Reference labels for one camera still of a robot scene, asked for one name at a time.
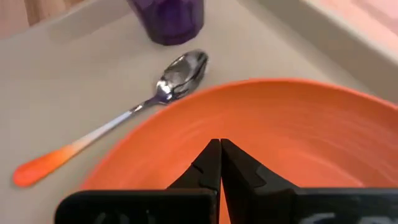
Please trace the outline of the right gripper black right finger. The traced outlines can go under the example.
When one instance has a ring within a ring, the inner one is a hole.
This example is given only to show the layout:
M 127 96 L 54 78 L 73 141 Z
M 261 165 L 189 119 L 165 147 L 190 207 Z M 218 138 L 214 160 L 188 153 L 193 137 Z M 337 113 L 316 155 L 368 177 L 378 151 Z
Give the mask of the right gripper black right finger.
M 230 140 L 221 148 L 231 224 L 398 224 L 398 189 L 299 187 Z

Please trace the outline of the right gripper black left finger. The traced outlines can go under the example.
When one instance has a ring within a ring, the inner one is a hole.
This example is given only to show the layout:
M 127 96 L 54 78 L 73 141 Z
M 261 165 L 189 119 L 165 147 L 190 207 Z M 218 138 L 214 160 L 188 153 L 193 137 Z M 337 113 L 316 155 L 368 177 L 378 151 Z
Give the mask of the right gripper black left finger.
M 221 142 L 212 139 L 162 190 L 83 190 L 63 199 L 54 224 L 219 224 Z

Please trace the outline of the orange plate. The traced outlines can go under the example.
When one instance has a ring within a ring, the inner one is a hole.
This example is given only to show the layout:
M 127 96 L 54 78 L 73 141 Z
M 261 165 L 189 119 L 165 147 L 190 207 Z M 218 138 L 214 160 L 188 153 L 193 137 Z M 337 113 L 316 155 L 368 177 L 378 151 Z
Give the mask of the orange plate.
M 190 96 L 122 140 L 83 190 L 162 190 L 228 139 L 308 188 L 398 189 L 398 106 L 303 80 L 250 80 Z M 221 177 L 219 224 L 231 224 Z

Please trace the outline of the silver spoon orange handle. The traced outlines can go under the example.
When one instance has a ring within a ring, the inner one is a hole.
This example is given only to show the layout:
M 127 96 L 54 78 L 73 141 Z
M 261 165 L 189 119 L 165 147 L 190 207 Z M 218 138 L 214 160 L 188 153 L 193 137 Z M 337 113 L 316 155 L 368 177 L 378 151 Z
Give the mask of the silver spoon orange handle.
M 153 97 L 57 150 L 17 167 L 12 175 L 18 187 L 30 187 L 68 162 L 90 144 L 129 118 L 154 105 L 169 105 L 194 92 L 205 76 L 209 56 L 203 50 L 191 50 L 176 58 L 155 84 Z

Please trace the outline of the purple faceted cup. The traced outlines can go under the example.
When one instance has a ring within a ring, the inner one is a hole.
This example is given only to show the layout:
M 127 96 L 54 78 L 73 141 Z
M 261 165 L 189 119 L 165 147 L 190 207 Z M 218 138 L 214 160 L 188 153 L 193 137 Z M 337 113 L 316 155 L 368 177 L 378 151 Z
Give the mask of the purple faceted cup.
M 126 0 L 156 44 L 180 45 L 204 25 L 205 0 Z

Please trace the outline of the beige plastic tray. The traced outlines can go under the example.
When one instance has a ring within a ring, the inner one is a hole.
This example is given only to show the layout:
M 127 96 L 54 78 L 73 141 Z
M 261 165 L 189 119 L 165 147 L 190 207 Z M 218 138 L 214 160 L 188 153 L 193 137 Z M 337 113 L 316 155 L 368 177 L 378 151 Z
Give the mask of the beige plastic tray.
M 176 46 L 151 41 L 126 0 L 92 0 L 66 16 L 0 40 L 0 224 L 53 224 L 59 203 L 83 190 L 104 158 L 169 106 L 250 80 L 303 80 L 346 88 L 398 106 L 398 55 L 350 47 L 316 1 L 206 0 L 205 24 Z M 154 94 L 177 57 L 208 56 L 199 87 L 171 105 L 129 118 L 31 187 L 18 166 L 57 150 Z

